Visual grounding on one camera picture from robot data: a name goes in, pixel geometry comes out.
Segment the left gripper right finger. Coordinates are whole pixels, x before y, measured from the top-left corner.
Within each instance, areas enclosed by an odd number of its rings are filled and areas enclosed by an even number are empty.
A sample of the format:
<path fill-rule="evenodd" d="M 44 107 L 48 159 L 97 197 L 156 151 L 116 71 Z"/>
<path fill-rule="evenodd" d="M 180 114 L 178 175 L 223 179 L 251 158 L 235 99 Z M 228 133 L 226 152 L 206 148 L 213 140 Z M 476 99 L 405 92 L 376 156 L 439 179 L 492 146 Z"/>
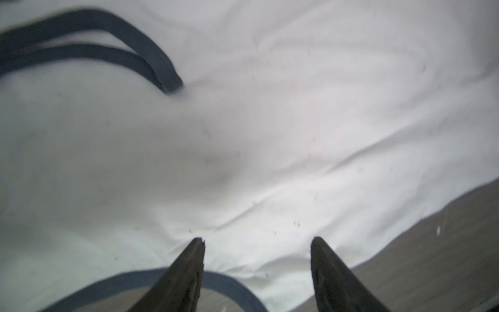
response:
<path fill-rule="evenodd" d="M 321 312 L 389 312 L 321 237 L 311 243 L 311 275 Z"/>

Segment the white tank top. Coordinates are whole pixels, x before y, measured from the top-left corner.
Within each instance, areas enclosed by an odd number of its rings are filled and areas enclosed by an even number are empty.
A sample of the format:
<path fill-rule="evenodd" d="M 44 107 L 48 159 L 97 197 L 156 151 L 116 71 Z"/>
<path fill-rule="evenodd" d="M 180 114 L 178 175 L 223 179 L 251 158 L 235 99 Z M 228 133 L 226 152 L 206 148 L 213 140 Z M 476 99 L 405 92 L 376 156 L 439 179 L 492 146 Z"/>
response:
<path fill-rule="evenodd" d="M 205 266 L 270 311 L 323 237 L 361 264 L 498 177 L 497 1 L 91 1 L 184 87 L 72 60 L 1 78 L 1 310 Z"/>

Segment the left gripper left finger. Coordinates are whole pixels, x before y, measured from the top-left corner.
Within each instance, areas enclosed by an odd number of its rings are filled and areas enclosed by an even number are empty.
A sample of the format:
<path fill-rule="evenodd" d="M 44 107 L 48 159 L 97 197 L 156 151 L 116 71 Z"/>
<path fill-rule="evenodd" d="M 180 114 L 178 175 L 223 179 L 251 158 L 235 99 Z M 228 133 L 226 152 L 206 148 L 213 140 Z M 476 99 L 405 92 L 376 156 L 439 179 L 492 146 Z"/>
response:
<path fill-rule="evenodd" d="M 204 273 L 205 243 L 196 237 L 129 312 L 195 312 Z"/>

